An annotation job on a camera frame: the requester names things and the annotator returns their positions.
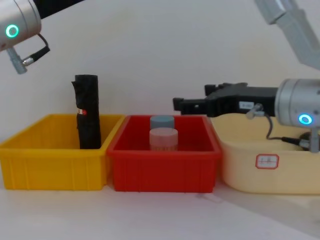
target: white wall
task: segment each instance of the white wall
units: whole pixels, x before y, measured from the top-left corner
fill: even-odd
[[[320,1],[299,0],[320,36]],[[205,84],[278,86],[319,78],[300,65],[254,0],[86,0],[46,18],[51,52],[17,75],[0,53],[0,139],[49,113],[75,113],[71,81],[99,76],[100,112],[171,114],[172,98],[202,98]],[[42,44],[17,46],[22,57]]]

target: plastic bin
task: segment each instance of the plastic bin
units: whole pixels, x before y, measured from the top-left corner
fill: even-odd
[[[79,149],[75,114],[49,115],[0,145],[4,186],[10,190],[101,190],[106,149],[125,119],[101,115],[102,147]]]
[[[222,154],[209,119],[175,116],[178,151],[151,151],[150,117],[128,116],[109,146],[115,190],[211,193]]]
[[[265,117],[244,114],[212,118],[223,149],[222,177],[236,190],[259,194],[320,194],[320,154],[279,140],[266,140]],[[280,125],[273,118],[272,137],[299,136],[306,128]]]

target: label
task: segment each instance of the label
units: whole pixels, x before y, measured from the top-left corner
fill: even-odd
[[[77,109],[77,113],[80,114],[80,115],[87,115],[87,111],[86,110],[83,110],[83,109]]]
[[[279,156],[276,154],[259,154],[256,156],[255,166],[257,169],[277,169]]]
[[[252,101],[240,101],[239,102],[239,108],[240,109],[248,109],[251,110],[255,106],[255,103]]]

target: white label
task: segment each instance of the white label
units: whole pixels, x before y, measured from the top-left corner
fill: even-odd
[[[251,101],[240,101],[239,102],[239,108],[240,109],[248,109],[248,110],[251,110],[253,109],[255,106],[255,103],[254,102],[251,102]]]
[[[279,157],[272,154],[260,154],[256,157],[255,166],[258,169],[276,169],[278,168]]]

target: table surface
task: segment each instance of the table surface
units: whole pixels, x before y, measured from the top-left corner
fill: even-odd
[[[8,191],[0,182],[0,233],[4,240],[319,240],[320,197],[247,194],[222,183],[195,194]]]

